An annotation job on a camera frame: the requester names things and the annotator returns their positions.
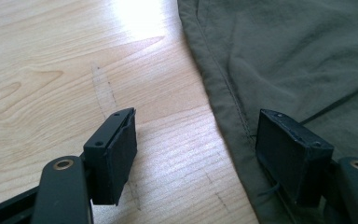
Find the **olive green fabric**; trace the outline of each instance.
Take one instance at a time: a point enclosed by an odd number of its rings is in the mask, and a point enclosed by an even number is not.
[[[255,158],[260,108],[358,157],[358,0],[178,0],[188,45],[261,223],[321,223],[271,188]]]

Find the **fabric seam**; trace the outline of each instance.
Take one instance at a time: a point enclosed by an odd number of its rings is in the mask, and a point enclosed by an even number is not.
[[[245,113],[241,111],[239,103],[238,103],[238,99],[236,98],[235,94],[233,93],[231,84],[229,83],[229,80],[227,79],[226,75],[223,74],[220,66],[218,65],[218,63],[217,63],[217,61],[216,61],[216,59],[215,59],[215,57],[214,57],[209,45],[208,45],[208,42],[207,42],[206,37],[205,37],[205,34],[202,32],[202,29],[201,29],[200,23],[199,23],[199,19],[197,17],[196,17],[196,22],[197,22],[197,26],[199,27],[200,34],[202,36],[204,44],[205,44],[207,50],[211,53],[213,63],[214,63],[215,66],[217,66],[217,69],[219,70],[220,76],[223,78],[223,80],[225,80],[225,84],[227,86],[228,92],[230,93],[231,98],[234,101],[235,108],[236,108],[237,113],[238,113],[238,115],[240,117],[240,120],[241,120],[242,128],[245,131],[246,139],[247,139],[249,144],[253,145],[254,144],[254,139],[251,137],[247,122],[246,122],[245,118],[243,117],[243,114],[245,114]],[[205,22],[205,30],[207,28],[207,25],[208,25],[208,20]]]

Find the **clamp jaw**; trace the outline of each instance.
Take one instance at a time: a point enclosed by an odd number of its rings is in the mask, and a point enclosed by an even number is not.
[[[49,162],[38,187],[0,203],[0,223],[93,223],[90,200],[118,205],[136,152],[135,110],[120,110],[79,157]]]
[[[255,153],[284,203],[317,207],[326,223],[358,223],[358,158],[333,161],[334,147],[290,117],[260,110]]]

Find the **light wood tabletop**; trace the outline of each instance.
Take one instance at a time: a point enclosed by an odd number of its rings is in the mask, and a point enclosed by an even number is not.
[[[138,154],[95,223],[257,223],[174,0],[0,0],[0,202],[136,109]]]

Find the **black plastic arm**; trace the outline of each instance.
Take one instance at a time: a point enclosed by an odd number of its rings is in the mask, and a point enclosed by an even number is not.
[[[49,162],[38,187],[0,203],[0,223],[92,223],[94,204],[118,204],[137,152],[135,110],[111,115],[80,157]]]

